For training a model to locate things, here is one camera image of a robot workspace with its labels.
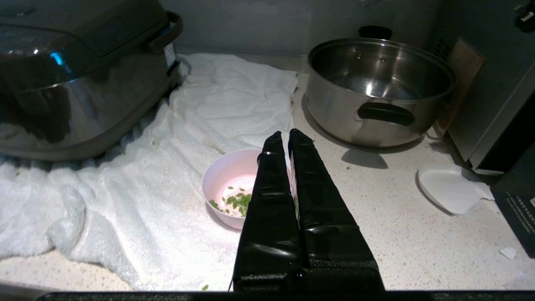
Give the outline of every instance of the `white plate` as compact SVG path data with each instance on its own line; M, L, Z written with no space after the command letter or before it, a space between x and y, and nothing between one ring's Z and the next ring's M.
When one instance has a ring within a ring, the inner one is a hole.
M494 200L485 183L454 164L425 166L418 170L418 182L431 201L453 214L465 214L480 199Z

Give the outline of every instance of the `white bowl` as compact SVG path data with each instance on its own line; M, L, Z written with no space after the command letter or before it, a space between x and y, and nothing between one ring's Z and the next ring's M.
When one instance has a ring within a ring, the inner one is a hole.
M226 205L222 198L226 199L240 188L244 191L239 192L244 194L253 192L258 171L256 160L261 152L261 150L238 150L228 153L217 159L204 173L202 192L205 202L219 219L232 228L241 230L245 217L233 210L231 205ZM210 204L210 200L214 200L223 212Z

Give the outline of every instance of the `rice cooker label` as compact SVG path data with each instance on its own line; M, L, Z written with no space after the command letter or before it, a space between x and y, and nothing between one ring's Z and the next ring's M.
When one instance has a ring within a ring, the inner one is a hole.
M165 61L167 62L167 68L171 68L174 62L177 61L177 55L174 53L173 43L167 44L164 48Z
M160 35L164 35L167 33L171 27L168 25L160 32ZM167 46L164 47L164 55L165 55L165 61L167 62L167 69L170 70L174 67L175 63L177 62L177 55L174 52L174 45L173 43L167 44Z

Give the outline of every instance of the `wall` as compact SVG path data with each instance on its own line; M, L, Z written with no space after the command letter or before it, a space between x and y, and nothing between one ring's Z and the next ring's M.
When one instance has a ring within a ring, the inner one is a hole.
M363 25L422 47L443 0L160 0L184 19L179 48L306 55L315 45L358 37Z

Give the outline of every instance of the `speckled countertop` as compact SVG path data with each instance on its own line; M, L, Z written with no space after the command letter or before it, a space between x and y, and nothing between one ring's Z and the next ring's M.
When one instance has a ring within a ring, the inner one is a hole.
M480 201L463 216L449 216L419 191L416 171L454 162L433 131L408 146L370 150L339 142L303 111L308 76L300 75L295 127L315 141L324 163L379 263L388 290L533 289L529 259L494 202ZM517 250L509 260L499 253ZM52 290L130 290L101 266L72 262L57 251L0 261L0 283Z

